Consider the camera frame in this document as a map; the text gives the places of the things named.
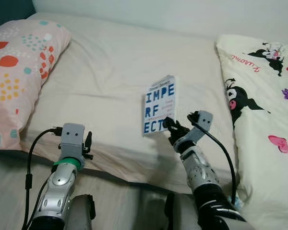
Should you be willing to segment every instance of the black cable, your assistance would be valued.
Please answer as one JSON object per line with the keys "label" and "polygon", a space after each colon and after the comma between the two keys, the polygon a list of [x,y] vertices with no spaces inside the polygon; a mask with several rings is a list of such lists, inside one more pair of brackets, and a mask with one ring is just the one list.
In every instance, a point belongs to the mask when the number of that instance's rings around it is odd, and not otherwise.
{"label": "black cable", "polygon": [[25,212],[24,212],[24,223],[23,223],[23,227],[22,230],[26,230],[26,226],[27,226],[27,221],[28,221],[28,216],[29,216],[29,202],[30,202],[30,189],[32,188],[32,174],[31,174],[31,159],[32,159],[32,154],[33,154],[33,150],[34,147],[37,143],[37,141],[46,133],[49,132],[56,132],[55,128],[51,128],[51,129],[47,129],[44,132],[42,132],[41,134],[39,134],[35,140],[33,141],[30,151],[29,151],[29,155],[28,155],[28,161],[27,161],[27,175],[25,177]]}
{"label": "black cable", "polygon": [[223,150],[223,152],[225,153],[225,156],[226,156],[227,161],[229,163],[231,180],[232,180],[232,182],[231,182],[232,183],[232,187],[231,187],[231,203],[233,205],[235,205],[235,202],[236,202],[236,176],[235,176],[234,166],[233,166],[233,164],[231,162],[231,158],[229,156],[229,153],[227,152],[227,150],[224,147],[224,145],[220,141],[218,141],[218,139],[216,139],[208,131],[206,131],[204,128],[202,128],[200,125],[198,125],[196,122],[194,122],[190,115],[188,115],[187,118],[192,122],[192,125],[197,127],[199,130],[201,130],[203,133],[205,133],[207,136],[209,136],[216,144],[218,144],[221,147],[221,149]]}
{"label": "black cable", "polygon": [[40,197],[42,196],[42,193],[43,193],[43,190],[44,190],[45,186],[47,185],[48,179],[49,179],[49,177],[48,177],[47,180],[43,183],[42,187],[40,188],[40,190],[39,190],[39,192],[38,192],[38,196],[37,196],[37,199],[36,199],[36,202],[35,202],[35,205],[34,205],[34,209],[33,209],[33,212],[32,212],[32,214],[31,214],[31,217],[30,217],[30,219],[29,219],[29,222],[28,222],[28,224],[27,224],[27,226],[26,226],[26,230],[30,227],[30,224],[31,224],[31,222],[32,222],[32,220],[33,220],[33,217],[34,217],[34,215],[35,215],[35,212],[36,212],[36,210],[37,210]]}

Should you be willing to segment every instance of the white wall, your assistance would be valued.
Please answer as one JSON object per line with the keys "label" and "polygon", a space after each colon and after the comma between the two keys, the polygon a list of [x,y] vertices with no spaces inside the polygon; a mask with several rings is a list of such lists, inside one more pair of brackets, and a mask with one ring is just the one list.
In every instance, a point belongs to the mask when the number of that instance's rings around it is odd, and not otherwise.
{"label": "white wall", "polygon": [[37,12],[82,15],[217,37],[242,34],[288,43],[288,0],[33,0]]}

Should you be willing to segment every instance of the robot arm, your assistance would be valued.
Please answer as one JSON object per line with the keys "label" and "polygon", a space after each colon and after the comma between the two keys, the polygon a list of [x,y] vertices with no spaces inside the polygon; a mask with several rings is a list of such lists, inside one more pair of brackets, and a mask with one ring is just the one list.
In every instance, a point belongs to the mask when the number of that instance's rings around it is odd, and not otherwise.
{"label": "robot arm", "polygon": [[[88,155],[92,143],[92,133],[83,145],[84,126],[72,123],[66,123],[63,126],[61,135],[61,156],[57,163],[54,164],[53,173],[48,178],[48,189],[39,203],[38,209],[34,215],[30,230],[63,230],[71,225],[77,226],[77,229],[91,229],[91,219],[95,217],[95,206],[91,195],[81,195],[71,200],[73,193],[74,181],[79,170],[84,167],[84,158],[92,159]],[[69,214],[81,213],[85,206],[78,203],[86,204],[89,215],[83,215],[68,224]]]}
{"label": "robot arm", "polygon": [[[192,122],[196,122],[208,131],[212,122],[212,114],[198,111],[191,114]],[[227,201],[214,170],[196,146],[204,133],[197,127],[191,131],[182,127],[169,117],[163,126],[171,132],[170,143],[187,173],[187,183],[192,189],[198,212],[198,224],[203,230],[254,230],[240,213]]]}

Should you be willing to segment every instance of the blue lettering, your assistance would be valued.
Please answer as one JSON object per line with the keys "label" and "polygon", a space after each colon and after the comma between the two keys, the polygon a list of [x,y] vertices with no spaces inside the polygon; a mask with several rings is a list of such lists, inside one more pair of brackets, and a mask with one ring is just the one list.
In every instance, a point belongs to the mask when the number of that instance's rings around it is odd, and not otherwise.
{"label": "blue lettering", "polygon": [[146,96],[147,96],[147,101],[146,101],[146,103],[149,103],[149,102],[152,101],[152,100],[150,100],[150,95],[152,95],[151,92],[149,92],[149,93],[146,94]]}
{"label": "blue lettering", "polygon": [[151,131],[152,131],[152,132],[155,132],[155,130],[156,130],[155,128],[153,128],[153,125],[154,125],[155,123],[157,123],[157,121],[153,121],[153,122],[152,122],[152,127],[151,127]]}
{"label": "blue lettering", "polygon": [[148,133],[149,132],[149,122],[145,122],[144,124],[144,133]]}
{"label": "blue lettering", "polygon": [[159,122],[159,131],[160,131],[161,127],[162,127],[163,119],[162,120],[158,120],[158,122]]}
{"label": "blue lettering", "polygon": [[163,95],[164,95],[166,92],[167,92],[166,87],[163,87],[163,88],[161,89],[161,98],[163,98]]}
{"label": "blue lettering", "polygon": [[159,100],[159,90],[154,91],[154,101],[156,100],[156,98],[157,100]]}
{"label": "blue lettering", "polygon": [[145,117],[150,117],[150,107],[147,107],[146,109],[145,109]]}
{"label": "blue lettering", "polygon": [[174,94],[174,84],[172,83],[172,84],[170,84],[168,86],[168,95],[170,96],[170,95],[173,95],[173,94]]}
{"label": "blue lettering", "polygon": [[158,107],[159,107],[158,104],[154,105],[153,116],[155,115],[155,112],[158,111]]}

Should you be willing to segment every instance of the pink pillowcase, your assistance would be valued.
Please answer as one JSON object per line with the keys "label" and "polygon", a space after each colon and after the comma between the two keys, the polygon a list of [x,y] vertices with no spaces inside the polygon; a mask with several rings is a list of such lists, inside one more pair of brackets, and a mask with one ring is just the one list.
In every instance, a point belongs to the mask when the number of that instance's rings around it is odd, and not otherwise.
{"label": "pink pillowcase", "polygon": [[50,21],[0,26],[0,149],[20,150],[19,131],[70,38],[63,26]]}

